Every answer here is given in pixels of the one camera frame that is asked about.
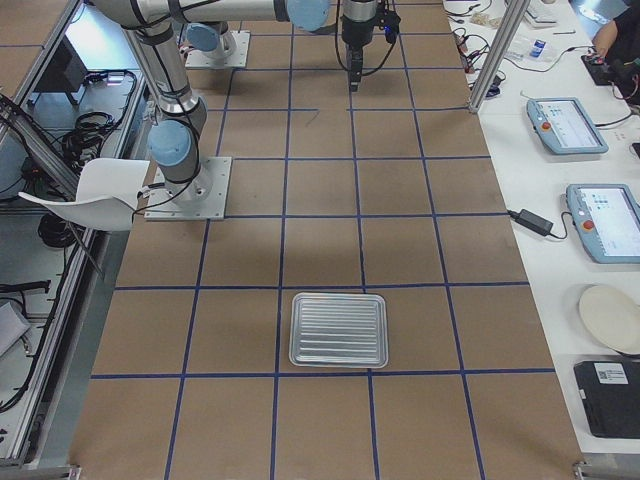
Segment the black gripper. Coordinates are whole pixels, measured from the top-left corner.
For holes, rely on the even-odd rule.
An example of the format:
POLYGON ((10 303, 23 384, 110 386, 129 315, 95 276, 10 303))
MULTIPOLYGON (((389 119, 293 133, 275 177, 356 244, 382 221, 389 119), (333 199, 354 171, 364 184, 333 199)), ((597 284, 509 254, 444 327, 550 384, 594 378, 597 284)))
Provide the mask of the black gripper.
POLYGON ((364 47, 372 41, 375 21, 355 21, 348 17, 342 18, 341 37, 347 47, 347 71, 349 91, 357 92, 360 85, 360 75, 364 63, 364 47))

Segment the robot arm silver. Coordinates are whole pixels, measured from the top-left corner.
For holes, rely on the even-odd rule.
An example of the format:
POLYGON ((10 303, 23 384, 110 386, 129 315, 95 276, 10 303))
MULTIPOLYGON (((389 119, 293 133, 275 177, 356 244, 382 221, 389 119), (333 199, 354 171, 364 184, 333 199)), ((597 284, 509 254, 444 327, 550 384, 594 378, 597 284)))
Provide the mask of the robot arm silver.
POLYGON ((223 218, 232 160, 205 157, 199 140, 207 120, 204 100, 190 85, 173 25, 188 25, 191 44, 223 59, 235 52, 230 21, 290 22, 308 32, 330 30, 347 47, 342 68, 349 88, 366 76, 363 49, 380 29, 395 43, 400 19, 386 1, 98 1, 96 7, 119 24, 149 83, 159 109, 147 148, 163 187, 145 211, 150 220, 223 218))

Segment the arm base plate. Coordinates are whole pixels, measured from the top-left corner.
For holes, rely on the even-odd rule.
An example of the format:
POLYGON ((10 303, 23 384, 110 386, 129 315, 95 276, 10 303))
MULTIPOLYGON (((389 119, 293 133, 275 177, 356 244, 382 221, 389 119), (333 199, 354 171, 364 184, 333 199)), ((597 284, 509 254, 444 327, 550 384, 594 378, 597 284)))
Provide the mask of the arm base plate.
POLYGON ((190 70, 221 70, 245 68, 248 59, 250 32, 229 30, 211 51, 193 49, 187 54, 186 68, 190 70))
POLYGON ((231 176, 231 157, 201 157, 200 172, 182 193, 182 186, 167 183, 159 167, 154 182, 164 186, 150 193, 149 221, 223 220, 231 176))

